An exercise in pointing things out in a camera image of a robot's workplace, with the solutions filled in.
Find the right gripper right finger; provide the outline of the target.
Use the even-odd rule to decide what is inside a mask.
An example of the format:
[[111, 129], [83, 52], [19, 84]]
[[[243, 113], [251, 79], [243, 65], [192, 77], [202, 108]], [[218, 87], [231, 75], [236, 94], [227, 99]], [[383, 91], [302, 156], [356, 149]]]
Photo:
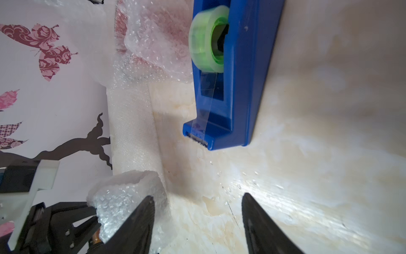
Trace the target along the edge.
[[249, 193], [242, 198], [242, 218], [249, 254], [303, 254]]

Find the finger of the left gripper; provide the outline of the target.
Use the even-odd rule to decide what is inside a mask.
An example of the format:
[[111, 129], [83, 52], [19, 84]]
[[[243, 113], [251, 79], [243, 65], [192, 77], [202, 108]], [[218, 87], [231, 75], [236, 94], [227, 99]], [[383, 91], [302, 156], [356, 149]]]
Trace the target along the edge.
[[51, 253], [79, 253], [99, 227], [96, 216], [53, 216], [50, 221]]
[[88, 221], [96, 222], [96, 209], [86, 202], [60, 202], [48, 208], [49, 221], [78, 222], [88, 218]]

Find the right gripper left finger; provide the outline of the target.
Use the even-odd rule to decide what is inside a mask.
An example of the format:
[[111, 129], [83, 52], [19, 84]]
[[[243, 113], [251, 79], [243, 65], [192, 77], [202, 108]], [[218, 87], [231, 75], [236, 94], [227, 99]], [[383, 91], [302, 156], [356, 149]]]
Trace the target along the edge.
[[97, 243], [89, 254], [148, 254], [155, 219], [155, 202], [147, 196], [107, 243]]

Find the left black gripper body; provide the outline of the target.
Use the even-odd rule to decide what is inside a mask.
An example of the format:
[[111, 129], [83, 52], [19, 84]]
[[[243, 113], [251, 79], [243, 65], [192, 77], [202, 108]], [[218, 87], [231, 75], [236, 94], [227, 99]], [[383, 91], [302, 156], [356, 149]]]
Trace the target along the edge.
[[31, 207], [13, 250], [10, 248], [12, 234], [1, 237], [1, 254], [50, 254], [50, 217], [50, 208], [43, 202]]

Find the blue tape dispenser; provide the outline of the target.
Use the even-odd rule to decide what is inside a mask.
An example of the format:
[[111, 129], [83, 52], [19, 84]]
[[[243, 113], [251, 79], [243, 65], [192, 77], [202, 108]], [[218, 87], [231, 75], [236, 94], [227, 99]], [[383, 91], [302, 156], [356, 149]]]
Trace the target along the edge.
[[197, 116], [184, 136], [208, 150], [251, 142], [283, 8], [284, 1], [194, 1]]

